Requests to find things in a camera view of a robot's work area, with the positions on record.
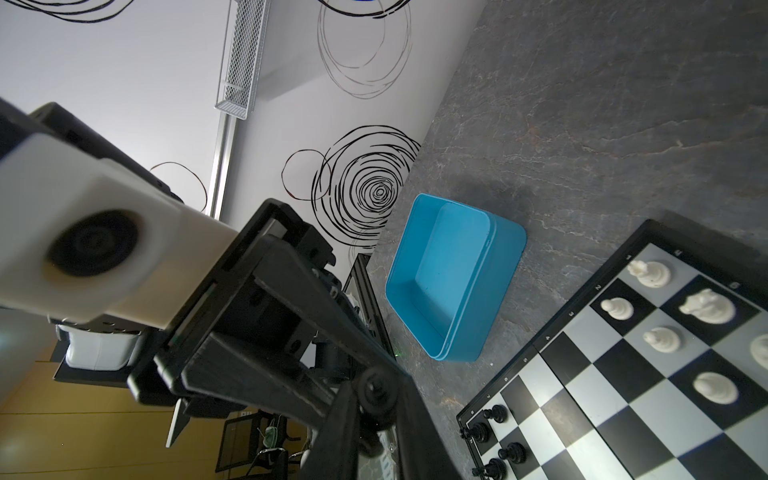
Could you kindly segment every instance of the black pawn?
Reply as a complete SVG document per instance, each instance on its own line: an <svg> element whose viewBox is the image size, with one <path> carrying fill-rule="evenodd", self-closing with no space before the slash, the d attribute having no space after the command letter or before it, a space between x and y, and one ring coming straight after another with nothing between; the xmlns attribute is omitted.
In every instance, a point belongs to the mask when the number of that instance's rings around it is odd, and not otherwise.
<svg viewBox="0 0 768 480"><path fill-rule="evenodd" d="M491 458L491 461L482 468L473 468L472 476L474 477L486 477L492 480L504 480L507 476L507 468L504 467L504 462L498 458Z"/></svg>
<svg viewBox="0 0 768 480"><path fill-rule="evenodd" d="M485 423L478 422L470 429L467 429L466 427L462 428L458 433L464 440L475 439L478 443L486 443L488 437L491 436L491 427L487 426Z"/></svg>
<svg viewBox="0 0 768 480"><path fill-rule="evenodd" d="M486 420L493 419L496 423L504 423L507 421L507 409L501 405L494 405L492 409L483 410L482 416Z"/></svg>
<svg viewBox="0 0 768 480"><path fill-rule="evenodd" d="M506 449L498 451L498 457L501 460L509 460L510 463L525 462L525 447L517 442L510 443Z"/></svg>

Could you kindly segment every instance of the chessboard border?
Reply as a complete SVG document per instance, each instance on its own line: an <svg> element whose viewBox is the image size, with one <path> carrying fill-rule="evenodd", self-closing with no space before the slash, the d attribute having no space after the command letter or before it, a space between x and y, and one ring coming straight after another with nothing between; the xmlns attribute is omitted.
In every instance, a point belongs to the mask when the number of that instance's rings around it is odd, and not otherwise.
<svg viewBox="0 0 768 480"><path fill-rule="evenodd" d="M653 243L669 254L676 256L704 275L726 286L728 290L755 303L760 308L768 310L768 280L765 277L740 263L726 259L713 252L712 249L656 220L645 220L627 241L600 266L598 271L579 288L576 294L467 403L456 416L458 427L466 426L467 422L475 415L472 413L473 409L480 409L488 401L489 395L493 396L501 391L507 383L505 377L508 379L510 376L515 376L526 363L528 359L526 356L532 357L540 353L549 343L549 340L573 319L575 313L588 307L594 296L624 269L627 261L638 255L649 243ZM466 439L465 442L475 466L482 467L482 460L477 449L473 448L469 439Z"/></svg>

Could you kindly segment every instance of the white chess piece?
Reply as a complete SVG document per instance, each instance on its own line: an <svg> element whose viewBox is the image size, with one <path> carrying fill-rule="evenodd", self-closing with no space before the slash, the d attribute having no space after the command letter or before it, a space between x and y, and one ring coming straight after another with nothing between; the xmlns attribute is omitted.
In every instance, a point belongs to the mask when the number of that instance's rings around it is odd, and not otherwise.
<svg viewBox="0 0 768 480"><path fill-rule="evenodd" d="M669 267L659 262L645 263L642 260L632 260L627 265L627 271L648 288L661 288L672 280Z"/></svg>
<svg viewBox="0 0 768 480"><path fill-rule="evenodd" d="M680 348L680 336L665 326L658 326L644 333L643 340L662 353L672 353Z"/></svg>
<svg viewBox="0 0 768 480"><path fill-rule="evenodd" d="M736 315L736 307L726 296L705 288L695 295L685 299L680 311L693 315L706 323L726 323Z"/></svg>
<svg viewBox="0 0 768 480"><path fill-rule="evenodd" d="M700 373L694 380L694 388L707 400L728 405L739 398L739 389L731 379L715 372Z"/></svg>
<svg viewBox="0 0 768 480"><path fill-rule="evenodd" d="M750 353L755 362L768 369L768 334L755 337L750 344Z"/></svg>
<svg viewBox="0 0 768 480"><path fill-rule="evenodd" d="M600 308L608 312L616 320L626 320L632 317L634 307L629 300L624 298L613 298L600 302Z"/></svg>

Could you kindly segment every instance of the blue container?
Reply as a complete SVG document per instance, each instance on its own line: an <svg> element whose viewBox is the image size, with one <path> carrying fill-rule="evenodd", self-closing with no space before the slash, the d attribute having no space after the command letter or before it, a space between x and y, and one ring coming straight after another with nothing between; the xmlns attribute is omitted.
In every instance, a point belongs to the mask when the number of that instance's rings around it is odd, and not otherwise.
<svg viewBox="0 0 768 480"><path fill-rule="evenodd" d="M525 248L515 222L420 194L386 283L386 298L436 360L473 362Z"/></svg>

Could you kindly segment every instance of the marble countertop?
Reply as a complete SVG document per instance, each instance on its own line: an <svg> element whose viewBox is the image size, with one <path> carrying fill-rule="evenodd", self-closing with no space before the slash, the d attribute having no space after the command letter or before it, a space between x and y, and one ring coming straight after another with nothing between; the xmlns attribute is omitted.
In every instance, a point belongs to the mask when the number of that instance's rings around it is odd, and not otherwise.
<svg viewBox="0 0 768 480"><path fill-rule="evenodd" d="M767 32L758 0L489 0L368 265L466 478L456 414L645 219L768 265ZM430 359L384 295L421 192L528 233L473 363Z"/></svg>

